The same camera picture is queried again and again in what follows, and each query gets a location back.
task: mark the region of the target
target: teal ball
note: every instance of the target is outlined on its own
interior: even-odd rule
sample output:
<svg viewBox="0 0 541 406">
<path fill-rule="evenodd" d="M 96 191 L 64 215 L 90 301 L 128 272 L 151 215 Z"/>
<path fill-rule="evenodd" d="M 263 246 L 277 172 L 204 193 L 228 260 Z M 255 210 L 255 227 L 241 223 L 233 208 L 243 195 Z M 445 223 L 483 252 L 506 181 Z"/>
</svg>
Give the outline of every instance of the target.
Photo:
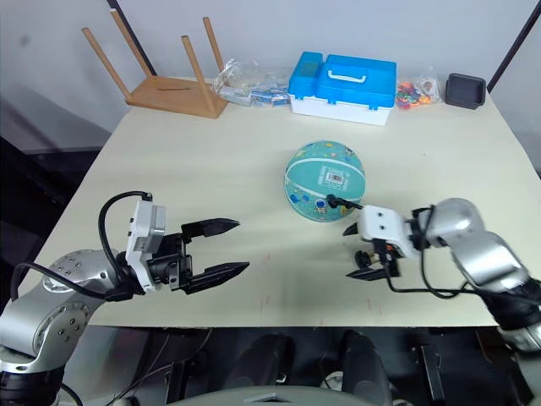
<svg viewBox="0 0 541 406">
<path fill-rule="evenodd" d="M 364 195 L 364 167 L 353 150 L 335 141 L 311 142 L 293 155 L 286 167 L 284 189 L 292 208 L 315 222 L 334 222 L 352 212 L 330 208 L 326 196 L 359 203 Z"/>
</svg>

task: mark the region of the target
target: blue plastic box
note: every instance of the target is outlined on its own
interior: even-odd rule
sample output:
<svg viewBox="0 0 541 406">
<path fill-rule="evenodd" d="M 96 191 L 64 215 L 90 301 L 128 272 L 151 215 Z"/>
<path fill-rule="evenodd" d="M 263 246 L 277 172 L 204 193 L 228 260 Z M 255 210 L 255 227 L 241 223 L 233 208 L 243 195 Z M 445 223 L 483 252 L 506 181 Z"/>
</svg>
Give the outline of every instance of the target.
<svg viewBox="0 0 541 406">
<path fill-rule="evenodd" d="M 385 124 L 395 105 L 396 63 L 303 52 L 289 80 L 292 110 L 359 123 Z"/>
</svg>

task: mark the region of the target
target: black wire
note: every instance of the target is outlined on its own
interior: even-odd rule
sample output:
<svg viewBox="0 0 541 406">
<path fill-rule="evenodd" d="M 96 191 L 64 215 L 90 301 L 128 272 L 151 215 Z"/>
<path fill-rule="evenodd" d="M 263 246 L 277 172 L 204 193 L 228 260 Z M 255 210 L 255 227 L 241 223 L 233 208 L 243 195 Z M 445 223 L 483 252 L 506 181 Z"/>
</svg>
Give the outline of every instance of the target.
<svg viewBox="0 0 541 406">
<path fill-rule="evenodd" d="M 429 229 L 430 223 L 432 222 L 432 217 L 435 213 L 435 207 L 432 205 L 430 207 L 430 214 L 429 218 L 426 221 L 426 225 L 424 226 L 424 230 L 421 233 L 421 260 L 420 260 L 420 271 L 421 271 L 421 278 L 423 279 L 424 286 L 436 297 L 440 299 L 453 299 L 456 296 L 458 296 L 464 287 L 459 288 L 456 292 L 450 293 L 450 294 L 443 294 L 438 291 L 438 289 L 435 289 L 430 285 L 429 279 L 426 277 L 426 271 L 424 269 L 424 250 L 426 249 L 426 233 Z"/>
<path fill-rule="evenodd" d="M 203 339 L 202 343 L 199 345 L 199 347 L 187 358 L 184 358 L 184 359 L 181 359 L 180 361 L 173 361 L 173 362 L 186 362 L 190 359 L 192 359 L 195 355 L 197 355 L 199 352 L 201 352 L 203 350 L 203 347 L 208 343 L 209 341 L 209 338 L 210 338 L 210 335 L 212 334 L 212 332 L 214 331 L 214 327 L 211 327 L 209 329 L 209 332 L 206 333 L 206 336 L 205 338 Z M 155 370 L 150 370 L 150 371 L 147 371 L 146 374 L 144 374 L 142 377 L 140 377 L 137 381 L 131 383 L 126 389 L 124 389 L 123 391 L 121 391 L 117 396 L 113 397 L 112 400 L 109 402 L 109 403 L 106 403 L 105 406 L 111 406 L 113 403 L 115 403 L 118 399 L 126 396 L 126 393 L 128 393 L 129 391 L 132 391 L 134 389 L 136 389 L 138 386 L 140 386 L 143 381 L 151 376 L 151 375 L 154 375 L 155 372 L 159 371 L 159 370 L 164 370 L 167 366 L 169 365 L 163 365 L 161 366 L 160 368 L 156 368 Z"/>
<path fill-rule="evenodd" d="M 395 292 L 397 294 L 431 294 L 432 292 L 429 291 L 427 288 L 409 288 L 409 289 L 400 289 L 395 288 L 395 286 L 392 284 L 391 281 L 391 273 L 389 272 L 388 267 L 385 268 L 385 280 L 387 281 L 387 285 L 389 286 L 389 289 L 392 292 Z M 520 296 L 515 296 L 512 294 L 508 294 L 506 292 L 487 292 L 487 291 L 478 291 L 478 290 L 472 290 L 472 289 L 465 289 L 465 287 L 468 285 L 468 282 L 464 282 L 459 289 L 441 289 L 441 288 L 435 288 L 434 290 L 437 290 L 438 292 L 444 293 L 444 294 L 475 294 L 479 297 L 491 297 L 495 299 L 502 299 L 505 296 L 509 299 L 516 300 L 518 302 L 523 302 L 527 305 L 534 305 L 534 306 L 541 306 L 541 301 L 536 299 L 528 299 L 528 298 L 521 298 Z"/>
<path fill-rule="evenodd" d="M 109 199 L 106 202 L 105 205 L 103 205 L 103 207 L 100 210 L 100 215 L 98 216 L 98 234 L 100 236 L 101 247 L 103 248 L 103 251 L 105 252 L 105 257 L 111 264 L 112 269 L 114 269 L 118 277 L 124 275 L 125 276 L 124 282 L 128 283 L 130 287 L 134 289 L 136 292 L 143 293 L 139 284 L 133 281 L 130 275 L 128 275 L 126 271 L 118 264 L 117 259 L 115 258 L 115 255 L 111 251 L 111 246 L 109 245 L 109 240 L 107 239 L 107 232 L 105 229 L 105 218 L 106 218 L 107 211 L 109 210 L 109 208 L 117 201 L 124 199 L 126 197 L 130 197 L 130 196 L 141 196 L 143 200 L 152 201 L 152 194 L 143 192 L 141 190 L 133 190 L 130 192 L 124 192 L 119 195 L 113 196 L 111 199 Z"/>
<path fill-rule="evenodd" d="M 326 200 L 331 209 L 336 209 L 338 206 L 345 206 L 347 209 L 363 209 L 363 206 L 358 205 L 357 203 L 353 203 L 352 201 L 343 199 L 342 197 L 336 197 L 334 195 L 327 195 Z"/>
<path fill-rule="evenodd" d="M 321 358 L 318 361 L 318 370 L 320 370 L 321 379 L 323 380 L 323 382 L 325 383 L 327 388 L 332 389 L 331 385 L 329 385 L 329 382 L 327 381 L 327 375 L 325 374 L 325 369 L 323 368 L 323 361 L 325 360 L 325 356 L 327 355 L 327 353 L 329 352 L 329 349 L 331 347 L 332 332 L 327 328 L 325 328 L 325 330 L 328 333 L 327 334 L 327 344 L 325 346 L 325 352 L 323 353 L 323 355 L 321 355 Z"/>
<path fill-rule="evenodd" d="M 77 406 L 83 406 L 83 402 L 81 401 L 81 398 L 79 397 L 79 395 L 77 393 L 75 393 L 75 391 L 69 387 L 68 385 L 66 385 L 65 383 L 62 383 L 60 384 L 60 387 L 69 395 L 71 396 L 71 398 L 75 401 L 75 404 Z"/>
<path fill-rule="evenodd" d="M 45 268 L 44 266 L 35 264 L 34 262 L 21 262 L 15 267 L 13 275 L 11 277 L 11 285 L 9 286 L 9 294 L 11 295 L 12 302 L 14 302 L 15 300 L 19 298 L 18 288 L 21 282 L 21 277 L 23 273 L 25 272 L 25 268 L 34 269 L 42 273 L 46 277 L 50 277 L 51 279 L 54 279 L 55 281 L 58 281 L 61 284 L 66 285 L 68 288 L 73 289 L 75 292 L 79 292 L 80 294 L 83 294 L 85 296 L 90 296 L 91 298 L 96 298 L 96 299 L 105 299 L 105 294 L 100 294 L 99 292 L 95 292 L 93 290 L 84 288 L 78 285 L 77 283 L 72 282 L 69 279 L 58 275 L 56 272 L 51 271 L 48 268 Z"/>
</svg>

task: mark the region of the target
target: table surface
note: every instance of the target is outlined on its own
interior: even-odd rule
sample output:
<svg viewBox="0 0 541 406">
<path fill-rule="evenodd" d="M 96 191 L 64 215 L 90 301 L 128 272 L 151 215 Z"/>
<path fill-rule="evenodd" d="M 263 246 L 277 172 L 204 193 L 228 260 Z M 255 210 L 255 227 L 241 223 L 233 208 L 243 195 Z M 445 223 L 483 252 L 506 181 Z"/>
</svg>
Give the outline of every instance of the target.
<svg viewBox="0 0 541 406">
<path fill-rule="evenodd" d="M 134 107 L 87 173 L 37 262 L 50 265 L 80 249 L 100 249 L 98 212 L 111 196 L 152 192 L 167 207 L 167 233 L 213 217 L 241 222 L 232 231 L 189 245 L 195 273 L 250 261 L 243 274 L 199 294 L 159 292 L 104 304 L 93 324 L 116 326 L 482 326 L 494 325 L 471 295 L 440 300 L 394 294 L 385 281 L 361 282 L 353 254 L 368 248 L 342 231 L 355 214 L 311 222 L 291 209 L 283 172 L 312 140 L 339 141 L 358 153 L 367 178 L 365 204 L 411 210 L 448 197 L 477 205 L 487 229 L 500 234 L 535 277 L 541 277 L 538 230 L 541 182 L 524 150 L 487 96 L 475 111 L 446 104 L 394 109 L 387 125 L 292 114 L 288 108 L 229 105 L 217 119 Z M 125 250 L 135 198 L 107 216 L 112 247 Z M 448 249 L 426 258 L 435 286 L 463 280 Z M 401 288 L 420 287 L 418 262 L 401 260 Z M 36 284 L 35 272 L 22 291 Z"/>
</svg>

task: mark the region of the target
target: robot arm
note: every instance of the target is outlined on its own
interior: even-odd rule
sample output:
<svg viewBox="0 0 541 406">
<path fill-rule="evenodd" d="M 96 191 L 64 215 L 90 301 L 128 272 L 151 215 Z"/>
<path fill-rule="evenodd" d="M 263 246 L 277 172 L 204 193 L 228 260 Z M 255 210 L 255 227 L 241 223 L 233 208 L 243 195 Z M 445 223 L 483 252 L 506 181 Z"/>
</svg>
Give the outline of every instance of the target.
<svg viewBox="0 0 541 406">
<path fill-rule="evenodd" d="M 199 292 L 237 276 L 249 265 L 221 264 L 194 276 L 186 244 L 200 235 L 225 233 L 239 223 L 205 220 L 182 225 L 182 233 L 170 235 L 165 235 L 165 224 L 165 207 L 141 200 L 130 219 L 126 252 L 111 250 L 116 263 L 109 261 L 104 250 L 78 250 L 51 265 L 56 275 L 95 297 L 74 291 L 57 277 L 43 277 L 8 304 L 0 316 L 2 404 L 53 404 L 64 366 L 90 318 L 106 301 L 131 299 L 162 284 L 186 294 Z"/>
<path fill-rule="evenodd" d="M 500 236 L 485 229 L 470 201 L 444 200 L 414 210 L 409 220 L 384 207 L 365 206 L 358 222 L 345 232 L 353 233 L 374 244 L 385 268 L 370 269 L 372 260 L 358 255 L 361 269 L 349 276 L 363 280 L 397 277 L 397 259 L 418 258 L 420 250 L 430 246 L 449 247 L 456 267 L 487 305 L 503 338 L 519 351 L 541 351 L 540 283 Z"/>
</svg>

